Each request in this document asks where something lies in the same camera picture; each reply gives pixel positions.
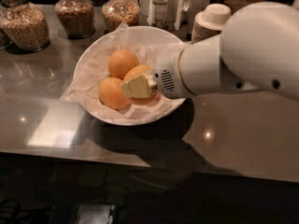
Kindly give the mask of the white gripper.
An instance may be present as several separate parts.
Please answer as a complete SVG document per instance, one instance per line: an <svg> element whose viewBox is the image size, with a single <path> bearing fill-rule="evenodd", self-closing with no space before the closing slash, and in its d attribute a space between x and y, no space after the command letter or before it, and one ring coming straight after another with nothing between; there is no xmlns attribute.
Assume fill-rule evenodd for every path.
<svg viewBox="0 0 299 224"><path fill-rule="evenodd" d="M195 55L188 49L164 56L156 63L154 75L144 72L124 81L122 93L126 98L146 99L152 97L158 87L160 93L169 99L193 97L194 60Z"/></svg>

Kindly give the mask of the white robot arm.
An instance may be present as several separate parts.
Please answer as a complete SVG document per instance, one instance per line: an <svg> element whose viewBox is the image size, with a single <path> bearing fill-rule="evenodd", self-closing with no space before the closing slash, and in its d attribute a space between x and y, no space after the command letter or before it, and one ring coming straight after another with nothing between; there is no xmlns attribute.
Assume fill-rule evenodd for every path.
<svg viewBox="0 0 299 224"><path fill-rule="evenodd" d="M121 84L127 98L271 91L299 100L299 10L261 2L238 10L219 35L160 58Z"/></svg>

